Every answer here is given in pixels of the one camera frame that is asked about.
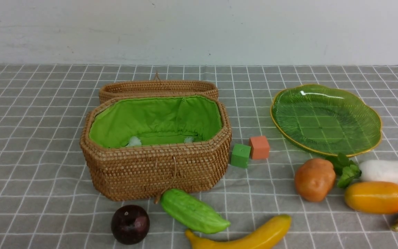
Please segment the green leafy vegetable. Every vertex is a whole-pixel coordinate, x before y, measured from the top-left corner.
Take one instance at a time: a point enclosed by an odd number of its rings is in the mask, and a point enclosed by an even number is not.
[[[336,175],[340,176],[339,188],[348,187],[354,179],[359,178],[362,174],[359,166],[345,154],[339,153],[337,156],[327,156],[325,159],[333,164]]]

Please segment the toy fruit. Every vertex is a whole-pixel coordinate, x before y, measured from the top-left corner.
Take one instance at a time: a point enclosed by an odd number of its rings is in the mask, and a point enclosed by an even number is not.
[[[196,236],[191,230],[185,231],[192,249],[271,249],[288,232],[291,216],[281,214],[271,218],[251,234],[234,241],[219,242]]]
[[[398,184],[390,182],[360,182],[345,191],[346,204],[363,213],[398,213]]]
[[[141,242],[150,229],[147,212],[138,205],[125,205],[113,214],[111,229],[117,241],[125,245]]]

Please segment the toy block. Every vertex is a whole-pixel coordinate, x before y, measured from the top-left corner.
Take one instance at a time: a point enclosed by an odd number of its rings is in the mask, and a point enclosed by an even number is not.
[[[242,144],[235,144],[231,154],[230,164],[236,167],[248,168],[251,147]]]
[[[251,159],[267,159],[270,155],[270,144],[267,137],[250,137]]]

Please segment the leaf-shaped plate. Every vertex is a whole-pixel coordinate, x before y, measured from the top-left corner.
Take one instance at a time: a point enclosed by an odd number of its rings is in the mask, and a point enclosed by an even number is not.
[[[282,90],[273,100],[270,115],[284,137],[322,155],[356,156],[382,140],[377,112],[356,95],[323,85]]]

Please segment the green cube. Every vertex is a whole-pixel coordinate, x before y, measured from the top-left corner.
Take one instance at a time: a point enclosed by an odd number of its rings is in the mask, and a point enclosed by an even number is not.
[[[231,154],[230,164],[236,167],[248,168],[251,147],[248,145],[235,144]]]

